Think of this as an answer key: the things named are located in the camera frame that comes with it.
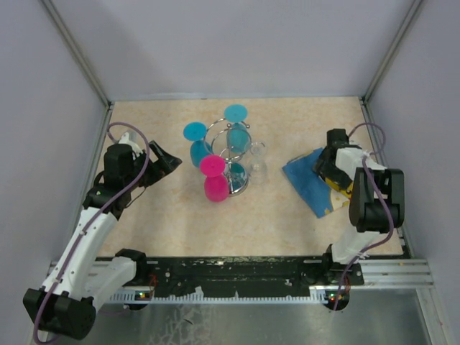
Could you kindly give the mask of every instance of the white wall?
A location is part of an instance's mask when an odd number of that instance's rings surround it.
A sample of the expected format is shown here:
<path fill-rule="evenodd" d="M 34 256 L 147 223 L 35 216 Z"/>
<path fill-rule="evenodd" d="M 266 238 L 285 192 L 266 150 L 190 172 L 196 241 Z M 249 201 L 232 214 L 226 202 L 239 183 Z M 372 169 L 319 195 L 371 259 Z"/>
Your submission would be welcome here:
<path fill-rule="evenodd" d="M 426 257 L 457 341 L 460 286 L 460 1 L 427 1 L 371 101 L 389 164 L 406 176 L 415 253 Z"/>
<path fill-rule="evenodd" d="M 22 305 L 70 238 L 104 107 L 37 0 L 0 11 L 0 344 L 25 344 Z"/>
<path fill-rule="evenodd" d="M 55 0 L 109 98 L 363 95 L 411 0 Z"/>

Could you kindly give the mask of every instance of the black cable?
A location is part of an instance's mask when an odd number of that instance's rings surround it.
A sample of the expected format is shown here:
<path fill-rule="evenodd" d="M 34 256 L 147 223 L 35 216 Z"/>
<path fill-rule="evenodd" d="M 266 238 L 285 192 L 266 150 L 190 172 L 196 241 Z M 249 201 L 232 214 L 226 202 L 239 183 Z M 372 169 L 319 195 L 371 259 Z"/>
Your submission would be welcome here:
<path fill-rule="evenodd" d="M 144 188 L 144 190 L 143 190 L 136 198 L 132 199 L 131 202 L 128 203 L 128 205 L 126 205 L 125 209 L 128 208 L 128 207 L 130 207 L 130 205 L 132 205 L 133 202 L 135 202 L 138 198 L 140 198 L 140 196 L 141 196 L 142 194 L 144 194 L 145 190 L 146 190 L 146 188 Z"/>
<path fill-rule="evenodd" d="M 99 182 L 101 182 L 101 178 L 103 175 L 104 175 L 103 170 L 99 174 L 96 175 L 96 177 L 94 178 L 93 187 L 96 187 L 99 184 Z"/>

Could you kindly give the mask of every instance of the beige table surface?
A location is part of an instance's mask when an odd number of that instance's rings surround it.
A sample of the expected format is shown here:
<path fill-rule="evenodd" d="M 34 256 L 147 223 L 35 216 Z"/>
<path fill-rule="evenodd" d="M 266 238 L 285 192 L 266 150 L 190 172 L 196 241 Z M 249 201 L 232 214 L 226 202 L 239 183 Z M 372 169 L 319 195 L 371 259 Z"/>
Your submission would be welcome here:
<path fill-rule="evenodd" d="M 212 203 L 204 195 L 204 176 L 191 163 L 191 142 L 183 137 L 183 129 L 192 121 L 212 123 L 230 104 L 247 107 L 253 139 L 268 146 L 268 181 L 249 185 L 223 203 Z M 139 127 L 183 164 L 125 210 L 100 256 L 113 256 L 121 248 L 148 256 L 317 255 L 351 226 L 348 208 L 316 218 L 281 168 L 288 160 L 324 146 L 329 129 L 349 131 L 363 122 L 358 98 L 117 102 L 111 120 Z M 124 129 L 112 132 L 119 137 Z M 353 139 L 372 148 L 364 127 Z M 402 254 L 398 237 L 372 253 Z"/>

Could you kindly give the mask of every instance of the blue cloth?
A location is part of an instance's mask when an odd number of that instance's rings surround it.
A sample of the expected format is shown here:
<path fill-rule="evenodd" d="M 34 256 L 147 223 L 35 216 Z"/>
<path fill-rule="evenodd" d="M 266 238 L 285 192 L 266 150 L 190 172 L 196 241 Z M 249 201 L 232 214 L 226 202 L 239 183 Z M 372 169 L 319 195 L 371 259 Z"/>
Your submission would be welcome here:
<path fill-rule="evenodd" d="M 315 149 L 309 155 L 295 158 L 282 167 L 294 189 L 318 218 L 334 210 L 331 188 L 313 171 L 313 166 L 322 151 L 322 148 Z"/>

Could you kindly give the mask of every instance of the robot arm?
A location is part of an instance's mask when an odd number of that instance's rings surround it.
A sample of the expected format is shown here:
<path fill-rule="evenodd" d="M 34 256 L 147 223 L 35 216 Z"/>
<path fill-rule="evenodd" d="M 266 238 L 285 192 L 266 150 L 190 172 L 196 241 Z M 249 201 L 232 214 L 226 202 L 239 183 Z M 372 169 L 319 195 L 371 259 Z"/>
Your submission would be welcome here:
<path fill-rule="evenodd" d="M 149 161 L 138 183 L 109 205 L 91 223 L 89 230 L 83 232 L 83 228 L 101 212 L 101 208 L 141 172 L 147 156 L 134 139 L 132 132 L 126 132 L 116 144 L 107 149 L 103 158 L 104 171 L 96 177 L 92 189 L 86 195 L 77 229 L 62 257 L 42 287 L 39 290 L 29 289 L 24 295 L 24 306 L 32 321 L 35 321 L 46 294 L 56 285 L 41 315 L 40 330 L 83 339 L 91 330 L 97 312 L 110 296 L 127 282 L 147 275 L 145 254 L 123 249 L 103 272 L 88 279 L 90 268 L 107 235 L 131 202 L 131 192 L 138 187 L 153 185 L 182 163 L 155 142 L 150 142 L 149 147 L 158 160 Z M 58 280 L 59 271 L 64 266 L 67 267 Z"/>
<path fill-rule="evenodd" d="M 363 248 L 389 231 L 388 217 L 374 196 L 374 188 L 363 168 L 372 173 L 377 187 L 386 196 L 395 227 L 404 221 L 404 174 L 376 163 L 358 144 L 350 142 L 345 129 L 327 132 L 327 145 L 313 170 L 334 190 L 350 198 L 349 219 L 342 237 L 328 251 L 332 262 L 347 265 Z"/>

